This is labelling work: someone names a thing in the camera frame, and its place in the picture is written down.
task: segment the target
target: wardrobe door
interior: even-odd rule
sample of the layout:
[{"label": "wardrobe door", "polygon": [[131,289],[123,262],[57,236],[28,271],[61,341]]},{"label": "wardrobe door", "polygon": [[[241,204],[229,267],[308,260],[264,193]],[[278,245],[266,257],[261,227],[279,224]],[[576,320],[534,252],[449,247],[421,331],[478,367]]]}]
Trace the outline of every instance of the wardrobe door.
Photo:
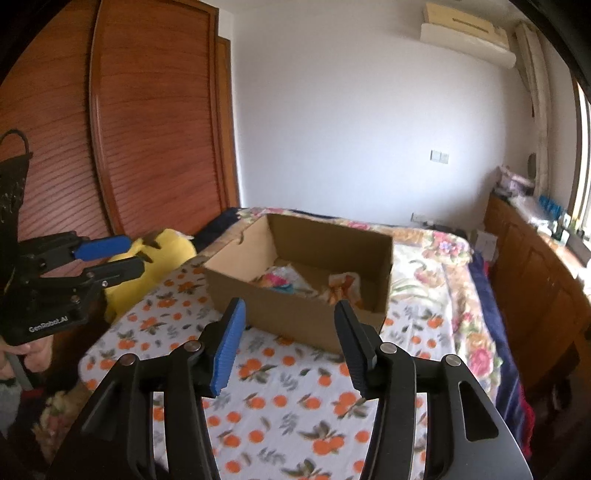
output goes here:
[{"label": "wardrobe door", "polygon": [[217,9],[196,1],[102,0],[90,123],[116,233],[195,233],[226,207],[216,25]]}]

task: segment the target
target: open cardboard box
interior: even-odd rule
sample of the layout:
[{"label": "open cardboard box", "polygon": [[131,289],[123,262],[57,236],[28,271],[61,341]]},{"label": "open cardboard box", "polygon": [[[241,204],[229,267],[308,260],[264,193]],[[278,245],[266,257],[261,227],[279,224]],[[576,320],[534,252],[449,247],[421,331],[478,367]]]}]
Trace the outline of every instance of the open cardboard box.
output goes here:
[{"label": "open cardboard box", "polygon": [[329,275],[357,272],[367,310],[355,309],[362,323],[380,331],[386,317],[392,238],[377,232],[286,215],[266,215],[246,228],[240,240],[204,264],[208,291],[223,312],[232,297],[246,302],[250,325],[329,352],[341,353],[334,307],[258,287],[251,282],[273,265],[291,264],[319,293]]}]

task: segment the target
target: metal screw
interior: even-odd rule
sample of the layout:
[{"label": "metal screw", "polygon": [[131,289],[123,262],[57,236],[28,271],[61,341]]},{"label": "metal screw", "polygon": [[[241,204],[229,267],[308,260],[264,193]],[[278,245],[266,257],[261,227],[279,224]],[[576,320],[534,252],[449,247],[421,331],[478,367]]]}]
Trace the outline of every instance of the metal screw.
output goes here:
[{"label": "metal screw", "polygon": [[459,367],[462,364],[460,357],[457,355],[447,355],[445,361],[450,367]]},{"label": "metal screw", "polygon": [[119,358],[119,363],[121,365],[125,365],[126,367],[128,367],[128,366],[134,364],[136,358],[137,357],[134,354],[132,354],[132,353],[126,353],[121,358]]},{"label": "metal screw", "polygon": [[396,352],[398,352],[398,348],[396,347],[396,345],[394,345],[393,343],[390,343],[390,342],[382,343],[379,346],[379,349],[382,352],[384,352],[384,353],[396,353]]},{"label": "metal screw", "polygon": [[187,352],[196,352],[201,348],[201,342],[197,340],[189,340],[187,343],[184,344],[184,349]]}]

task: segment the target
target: cardboard box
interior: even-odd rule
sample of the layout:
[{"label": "cardboard box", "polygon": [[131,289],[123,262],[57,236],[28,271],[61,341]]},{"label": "cardboard box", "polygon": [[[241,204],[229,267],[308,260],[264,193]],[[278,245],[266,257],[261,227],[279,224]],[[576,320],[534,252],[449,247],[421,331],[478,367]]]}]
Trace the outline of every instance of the cardboard box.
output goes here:
[{"label": "cardboard box", "polygon": [[251,282],[273,265],[291,264],[319,293],[331,274],[357,272],[367,310],[362,323],[380,331],[386,317],[392,238],[376,232],[315,222],[286,215],[267,215],[244,230],[242,238],[223,247],[204,264],[208,290],[222,312],[232,297],[246,302],[250,325],[329,352],[341,353],[334,307]]},{"label": "cardboard box", "polygon": [[488,20],[430,2],[425,6],[424,14],[426,23],[452,28],[509,50],[507,32],[501,27],[494,26]]}]

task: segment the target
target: red cloth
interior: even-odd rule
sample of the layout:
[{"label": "red cloth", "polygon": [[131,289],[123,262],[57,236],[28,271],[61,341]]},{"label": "red cloth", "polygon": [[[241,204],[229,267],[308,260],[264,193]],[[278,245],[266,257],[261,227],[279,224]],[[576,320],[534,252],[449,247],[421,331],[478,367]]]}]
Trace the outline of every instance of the red cloth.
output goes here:
[{"label": "red cloth", "polygon": [[45,389],[43,387],[35,388],[33,390],[23,390],[21,392],[21,400],[33,400],[35,398],[41,398],[45,393]]},{"label": "red cloth", "polygon": [[535,425],[535,413],[527,400],[525,399],[525,393],[523,392],[523,385],[520,388],[519,399],[521,400],[521,408],[525,414],[525,421],[523,422],[522,432],[522,446],[521,452],[526,459],[531,457],[531,438],[534,434]]}]

